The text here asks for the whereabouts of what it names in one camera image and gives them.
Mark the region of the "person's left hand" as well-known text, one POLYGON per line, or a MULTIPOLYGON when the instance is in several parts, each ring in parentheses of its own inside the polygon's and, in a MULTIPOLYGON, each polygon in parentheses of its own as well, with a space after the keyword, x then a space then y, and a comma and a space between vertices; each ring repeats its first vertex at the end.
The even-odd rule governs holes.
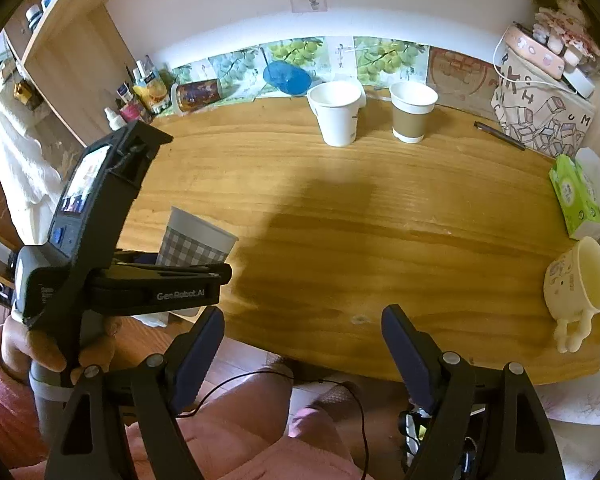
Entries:
MULTIPOLYGON (((71 380, 76 382, 84 368, 99 366, 108 372, 116 352, 116 335, 122 326, 121 318, 104 318, 104 333, 81 350, 78 365, 71 365, 71 380)), ((39 330, 28 330, 21 322, 9 316, 2 326, 1 364, 10 377, 25 382, 31 364, 42 365, 55 373, 63 372, 67 360, 56 340, 39 330)))

